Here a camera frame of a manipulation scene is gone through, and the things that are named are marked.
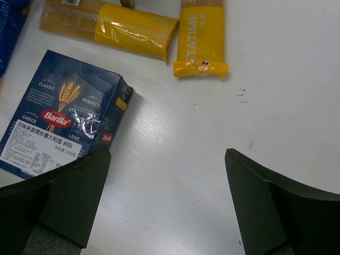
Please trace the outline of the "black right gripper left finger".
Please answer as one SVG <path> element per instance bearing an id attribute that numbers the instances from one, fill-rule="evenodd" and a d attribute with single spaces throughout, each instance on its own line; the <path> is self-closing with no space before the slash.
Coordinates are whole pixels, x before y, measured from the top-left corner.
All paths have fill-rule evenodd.
<path id="1" fill-rule="evenodd" d="M 1 188 L 1 254 L 80 254 L 87 247 L 111 154 L 102 148 Z"/>

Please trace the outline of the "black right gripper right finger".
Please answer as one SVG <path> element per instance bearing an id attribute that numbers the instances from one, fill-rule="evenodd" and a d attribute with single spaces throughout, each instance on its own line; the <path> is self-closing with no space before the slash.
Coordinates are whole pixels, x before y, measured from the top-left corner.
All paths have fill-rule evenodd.
<path id="1" fill-rule="evenodd" d="M 339 254 L 339 195 L 274 172 L 235 149 L 226 173 L 246 254 Z"/>

